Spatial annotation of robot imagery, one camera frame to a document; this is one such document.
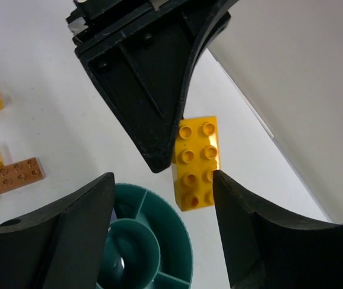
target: gray wall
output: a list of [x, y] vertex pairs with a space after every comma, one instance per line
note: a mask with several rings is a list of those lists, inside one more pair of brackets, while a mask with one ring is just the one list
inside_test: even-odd
[[343, 0], [240, 0], [210, 50], [343, 222]]

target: green round tray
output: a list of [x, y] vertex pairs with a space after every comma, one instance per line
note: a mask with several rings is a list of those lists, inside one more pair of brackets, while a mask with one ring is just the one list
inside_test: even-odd
[[188, 289], [193, 256], [174, 209], [155, 193], [117, 184], [96, 289]]

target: white table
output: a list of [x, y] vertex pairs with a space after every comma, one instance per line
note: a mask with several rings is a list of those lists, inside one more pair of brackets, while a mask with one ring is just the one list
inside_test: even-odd
[[[4, 164], [38, 157], [46, 178], [0, 196], [0, 223], [51, 203], [104, 172], [174, 202], [171, 171], [151, 173], [74, 54], [70, 0], [0, 0], [0, 151]], [[217, 115], [222, 169], [296, 213], [327, 220], [242, 94], [209, 52], [194, 73], [185, 117]], [[214, 207], [180, 213], [194, 252], [192, 288], [228, 288]]]

